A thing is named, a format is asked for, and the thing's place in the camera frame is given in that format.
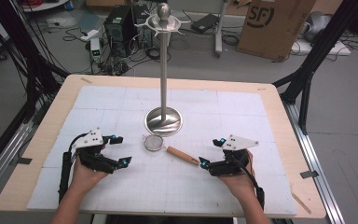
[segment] wooden handle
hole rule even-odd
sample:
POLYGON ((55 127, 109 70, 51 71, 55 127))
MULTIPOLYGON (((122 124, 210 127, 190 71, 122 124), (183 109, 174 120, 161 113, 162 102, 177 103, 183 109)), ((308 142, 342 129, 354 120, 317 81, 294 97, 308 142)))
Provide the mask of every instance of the wooden handle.
POLYGON ((200 162, 198 160, 194 159, 193 157, 185 154, 185 152, 183 152, 179 149, 176 149, 174 147, 168 147, 167 152, 169 152, 171 155, 173 155, 183 161, 190 162, 193 165, 196 165, 196 166, 200 165, 200 162))

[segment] forearm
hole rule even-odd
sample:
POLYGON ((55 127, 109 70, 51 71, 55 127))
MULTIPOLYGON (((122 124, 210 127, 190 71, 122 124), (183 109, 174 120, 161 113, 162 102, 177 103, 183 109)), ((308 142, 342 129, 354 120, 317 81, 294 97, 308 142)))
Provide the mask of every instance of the forearm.
POLYGON ((84 198, 84 194, 68 189, 59 204, 51 224, 76 223, 78 210, 84 198))
POLYGON ((247 224, 268 223, 266 215, 253 190, 245 190, 237 199, 241 204, 247 224))

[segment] power strip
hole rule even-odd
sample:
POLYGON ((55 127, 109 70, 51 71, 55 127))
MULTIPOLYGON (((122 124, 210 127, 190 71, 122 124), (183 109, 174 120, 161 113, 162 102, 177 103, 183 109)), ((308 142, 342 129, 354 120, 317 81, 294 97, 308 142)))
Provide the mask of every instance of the power strip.
POLYGON ((84 41, 88 41, 96 34, 98 34, 97 30, 91 30, 90 32, 87 33, 87 35, 83 35, 82 37, 80 37, 80 39, 82 39, 84 41))

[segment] white paper surface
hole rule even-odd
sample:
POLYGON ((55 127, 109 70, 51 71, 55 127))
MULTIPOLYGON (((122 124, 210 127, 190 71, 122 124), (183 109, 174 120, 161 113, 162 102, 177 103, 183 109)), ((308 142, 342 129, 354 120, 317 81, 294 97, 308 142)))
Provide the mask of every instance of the white paper surface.
MULTIPOLYGON (((230 134, 259 141, 254 154, 256 180, 266 192, 265 213, 290 217, 296 207, 282 168, 275 140, 256 93, 167 90, 167 106, 177 109, 184 124, 179 133, 164 138, 194 158, 223 160, 214 139, 230 134)), ((242 216, 237 200, 216 177, 200 167, 173 157, 163 148, 144 148, 145 115, 160 104, 158 89, 85 86, 50 151, 27 208, 54 210, 58 205, 62 153, 81 133, 97 127, 103 135, 123 136, 119 145, 107 145, 105 157, 132 156, 128 168, 103 179, 85 198, 81 210, 91 212, 242 216)))

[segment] printed logo on box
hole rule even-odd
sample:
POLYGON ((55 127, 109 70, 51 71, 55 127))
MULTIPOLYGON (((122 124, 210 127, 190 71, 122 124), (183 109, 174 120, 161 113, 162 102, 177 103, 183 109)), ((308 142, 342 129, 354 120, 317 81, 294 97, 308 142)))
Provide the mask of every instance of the printed logo on box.
POLYGON ((247 18, 246 24, 253 28, 263 28, 269 25, 274 17, 273 7, 257 7, 253 6, 250 10, 251 14, 247 18))

